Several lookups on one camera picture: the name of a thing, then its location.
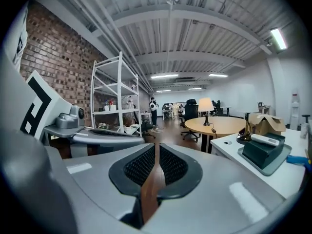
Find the dark green box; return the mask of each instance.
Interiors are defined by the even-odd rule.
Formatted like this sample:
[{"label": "dark green box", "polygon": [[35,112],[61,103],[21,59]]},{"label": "dark green box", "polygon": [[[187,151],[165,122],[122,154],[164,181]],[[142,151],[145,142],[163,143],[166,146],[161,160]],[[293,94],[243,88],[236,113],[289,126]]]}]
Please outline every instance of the dark green box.
[{"label": "dark green box", "polygon": [[281,154],[285,142],[285,137],[281,135],[267,133],[264,136],[279,140],[279,145],[274,147],[251,140],[245,144],[243,150],[243,155],[261,169],[265,168]]}]

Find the ceiling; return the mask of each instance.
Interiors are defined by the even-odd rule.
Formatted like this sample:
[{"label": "ceiling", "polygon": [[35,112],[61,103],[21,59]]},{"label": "ceiling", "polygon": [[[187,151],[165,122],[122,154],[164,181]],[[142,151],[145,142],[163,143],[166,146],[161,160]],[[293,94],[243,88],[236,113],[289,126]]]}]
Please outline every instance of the ceiling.
[{"label": "ceiling", "polygon": [[[180,0],[171,11],[166,0],[59,1],[114,55],[123,52],[149,92],[206,88],[220,79],[211,73],[240,72],[252,56],[276,52],[272,28],[287,40],[295,22],[281,0]],[[167,73],[179,76],[151,80]]]}]

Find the white handheld device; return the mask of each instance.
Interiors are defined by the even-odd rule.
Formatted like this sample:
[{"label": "white handheld device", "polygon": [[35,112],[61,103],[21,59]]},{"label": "white handheld device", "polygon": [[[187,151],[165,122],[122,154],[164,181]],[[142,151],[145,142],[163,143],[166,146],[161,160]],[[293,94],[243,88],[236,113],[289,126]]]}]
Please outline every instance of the white handheld device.
[{"label": "white handheld device", "polygon": [[260,142],[260,143],[265,143],[265,144],[268,144],[271,146],[278,146],[279,145],[279,140],[277,140],[277,139],[268,138],[268,137],[256,135],[256,134],[252,135],[252,140]]}]

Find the black desk lamp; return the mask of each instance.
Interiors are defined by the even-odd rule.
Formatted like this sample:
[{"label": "black desk lamp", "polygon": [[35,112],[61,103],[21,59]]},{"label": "black desk lamp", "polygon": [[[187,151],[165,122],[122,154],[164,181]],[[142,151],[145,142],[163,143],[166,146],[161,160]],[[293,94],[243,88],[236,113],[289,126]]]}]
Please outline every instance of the black desk lamp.
[{"label": "black desk lamp", "polygon": [[237,88],[237,107],[238,112],[245,113],[246,126],[245,129],[238,133],[236,138],[237,142],[245,145],[246,142],[251,141],[251,132],[248,131],[249,128],[249,114],[258,112],[258,102],[256,98],[255,88],[252,84],[240,84]]},{"label": "black desk lamp", "polygon": [[209,115],[209,111],[213,111],[214,110],[214,106],[211,103],[210,98],[202,98],[199,99],[199,105],[198,105],[198,111],[199,112],[206,112],[205,114],[205,123],[203,124],[204,126],[210,126],[210,123],[208,121],[208,115]]}]

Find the lampshade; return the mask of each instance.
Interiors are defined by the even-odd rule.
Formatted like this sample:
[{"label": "lampshade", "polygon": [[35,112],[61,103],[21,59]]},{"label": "lampshade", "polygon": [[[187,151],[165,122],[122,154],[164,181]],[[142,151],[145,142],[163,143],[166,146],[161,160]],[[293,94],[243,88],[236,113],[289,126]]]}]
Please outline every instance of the lampshade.
[{"label": "lampshade", "polygon": [[255,88],[252,84],[239,84],[235,93],[237,93],[236,111],[243,113],[259,111]]},{"label": "lampshade", "polygon": [[213,111],[213,110],[214,110],[214,106],[211,103],[210,98],[199,99],[199,106],[198,106],[199,112],[207,112],[207,111]]}]

